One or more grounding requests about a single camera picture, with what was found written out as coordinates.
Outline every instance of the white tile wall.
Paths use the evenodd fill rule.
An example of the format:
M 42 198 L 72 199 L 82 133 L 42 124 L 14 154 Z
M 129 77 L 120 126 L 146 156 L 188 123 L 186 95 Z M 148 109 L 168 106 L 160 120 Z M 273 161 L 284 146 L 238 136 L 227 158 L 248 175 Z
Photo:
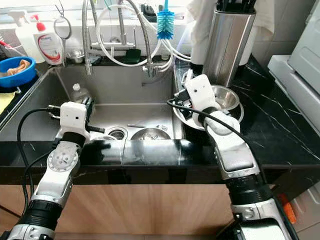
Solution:
M 264 67 L 272 55 L 289 55 L 294 50 L 315 0 L 274 0 L 274 35 L 257 35 L 252 54 Z

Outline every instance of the dish soap bottle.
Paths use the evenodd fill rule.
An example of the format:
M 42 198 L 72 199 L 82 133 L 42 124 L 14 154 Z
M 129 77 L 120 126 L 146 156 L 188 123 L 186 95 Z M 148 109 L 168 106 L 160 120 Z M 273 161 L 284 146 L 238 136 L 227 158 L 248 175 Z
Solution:
M 81 104 L 86 97 L 91 97 L 89 91 L 80 87 L 79 83 L 76 83 L 72 86 L 73 92 L 71 93 L 72 102 Z
M 33 34 L 36 45 L 38 46 L 43 58 L 50 65 L 59 65 L 62 63 L 62 41 L 55 33 L 52 27 L 46 26 L 39 21 L 38 15 L 33 15 L 32 18 L 37 20 L 37 32 Z
M 37 31 L 36 26 L 28 20 L 28 13 L 25 10 L 11 10 L 8 13 L 13 17 L 17 28 L 15 35 L 19 39 L 24 51 L 29 57 L 34 58 L 37 64 L 43 63 L 45 59 L 42 57 L 37 44 L 34 39 L 33 33 Z

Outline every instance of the white hose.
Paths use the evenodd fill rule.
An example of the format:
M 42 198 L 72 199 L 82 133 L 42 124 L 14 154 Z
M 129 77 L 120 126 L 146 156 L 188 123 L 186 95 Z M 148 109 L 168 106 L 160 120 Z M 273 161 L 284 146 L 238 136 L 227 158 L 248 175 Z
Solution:
M 170 59 L 166 64 L 159 66 L 159 69 L 160 69 L 159 72 L 163 73 L 163 72 L 167 71 L 171 67 L 173 60 L 174 60 L 174 55 L 173 55 L 172 49 L 170 49 Z
M 155 26 L 153 26 L 152 23 L 149 22 L 144 15 L 142 15 L 142 17 L 143 17 L 143 20 L 146 22 L 146 24 L 149 25 L 149 27 L 150 27 L 155 33 L 157 33 L 157 28 L 156 28 Z M 187 56 L 187 55 L 184 55 L 184 54 L 182 54 L 181 52 L 177 51 L 177 50 L 171 45 L 171 43 L 169 42 L 169 40 L 161 40 L 161 41 L 162 41 L 162 43 L 163 43 L 165 46 L 167 46 L 168 48 L 172 49 L 173 55 L 176 56 L 178 59 L 181 59 L 181 58 L 179 58 L 177 55 L 179 55 L 179 56 L 181 56 L 182 58 L 184 58 L 184 59 L 181 59 L 181 60 L 186 61 L 186 62 L 191 62 L 191 61 L 187 61 L 187 60 L 190 60 L 191 57 L 190 57 L 190 56 Z
M 132 11 L 132 12 L 135 13 L 135 10 L 134 10 L 134 9 L 132 9 L 132 8 L 129 7 L 129 6 L 125 6 L 125 5 L 114 4 L 114 5 L 111 5 L 111 6 L 109 6 L 109 7 L 110 7 L 111 9 L 112 9 L 112 8 L 127 9 L 127 10 L 130 10 L 130 11 Z M 125 63 L 123 63 L 123 62 L 120 62 L 120 61 L 116 60 L 116 59 L 115 59 L 114 57 L 112 57 L 112 56 L 109 54 L 109 52 L 106 50 L 106 48 L 105 48 L 105 46 L 104 46 L 104 44 L 103 44 L 103 42 L 102 42 L 102 39 L 101 39 L 100 28 L 101 28 L 102 18 L 104 17 L 104 15 L 105 15 L 108 11 L 109 11 L 108 8 L 104 9 L 104 10 L 102 11 L 102 13 L 100 14 L 100 16 L 99 16 L 99 18 L 98 18 L 98 21 L 97 21 L 97 23 L 96 23 L 96 37 L 97 37 L 97 40 L 98 40 L 98 42 L 99 42 L 99 46 L 100 46 L 101 50 L 104 52 L 104 54 L 105 54 L 111 61 L 113 61 L 114 63 L 116 63 L 116 64 L 118 64 L 118 65 L 120 65 L 120 66 L 124 66 L 124 67 L 138 67 L 138 66 L 142 66 L 142 65 L 146 64 L 146 63 L 147 63 L 147 59 L 145 59 L 145 60 L 143 60 L 143 61 L 141 61 L 141 62 L 139 62 L 139 63 L 136 63 L 136 64 L 125 64 Z M 157 45 L 156 45 L 155 49 L 154 49 L 153 52 L 151 53 L 151 58 L 153 58 L 153 57 L 156 55 L 156 53 L 158 52 L 158 50 L 159 50 L 159 48 L 160 48 L 160 45 L 161 45 L 161 42 L 160 42 L 160 40 L 159 40 L 159 41 L 157 42 Z
M 131 7 L 128 7 L 128 6 L 125 6 L 125 5 L 119 5 L 119 4 L 114 4 L 114 5 L 111 5 L 110 8 L 122 8 L 122 9 L 127 9 L 133 13 L 135 13 L 134 9 L 132 9 Z M 122 63 L 118 60 L 116 60 L 115 58 L 113 58 L 113 56 L 111 56 L 108 51 L 106 50 L 105 46 L 103 45 L 103 42 L 102 42 L 102 39 L 101 39 L 101 35 L 100 35 L 100 32 L 101 32 L 101 21 L 102 21 L 102 18 L 103 16 L 106 14 L 106 12 L 108 12 L 108 9 L 104 9 L 101 13 L 101 15 L 99 16 L 98 18 L 98 21 L 97 21 L 97 25 L 96 25 L 96 35 L 97 35 L 97 39 L 98 39 L 98 42 L 99 42 L 99 46 L 101 47 L 101 50 L 104 52 L 104 54 L 111 60 L 113 61 L 114 63 L 116 64 L 119 64 L 121 66 L 124 66 L 124 67 L 138 67 L 138 66 L 141 66 L 141 65 L 144 65 L 147 63 L 147 60 L 144 60 L 144 61 L 141 61 L 137 64 L 125 64 L 125 63 Z M 153 29 L 155 32 L 157 32 L 157 29 L 143 16 L 143 20 L 149 25 L 149 27 L 151 29 Z M 166 47 L 166 49 L 171 52 L 173 52 L 173 55 L 182 60 L 182 61 L 186 61 L 186 62 L 191 62 L 190 61 L 190 57 L 189 56 L 186 56 L 186 55 L 183 55 L 182 53 L 178 52 L 176 49 L 174 49 L 171 45 L 171 43 L 168 41 L 168 40 L 161 40 L 162 41 L 162 44 Z M 151 57 L 153 58 L 156 53 L 158 52 L 160 48 L 160 41 L 158 41 L 154 51 L 152 52 L 151 54 Z

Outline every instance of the wooden cabinet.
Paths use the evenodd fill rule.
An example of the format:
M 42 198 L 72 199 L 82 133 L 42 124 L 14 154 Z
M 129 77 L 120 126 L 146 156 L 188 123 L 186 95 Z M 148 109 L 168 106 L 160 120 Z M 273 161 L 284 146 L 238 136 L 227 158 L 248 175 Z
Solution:
M 10 230 L 18 220 L 16 216 L 0 208 L 0 236 L 4 231 Z
M 21 214 L 21 186 L 0 185 L 0 204 Z M 75 185 L 60 233 L 211 234 L 232 220 L 224 185 Z

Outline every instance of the sink drain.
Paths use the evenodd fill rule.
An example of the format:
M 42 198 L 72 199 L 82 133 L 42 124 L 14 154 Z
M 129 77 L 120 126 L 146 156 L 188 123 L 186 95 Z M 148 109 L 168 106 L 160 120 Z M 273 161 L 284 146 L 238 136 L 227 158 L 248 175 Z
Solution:
M 107 131 L 107 135 L 115 137 L 117 140 L 126 140 L 128 132 L 124 127 L 114 126 Z

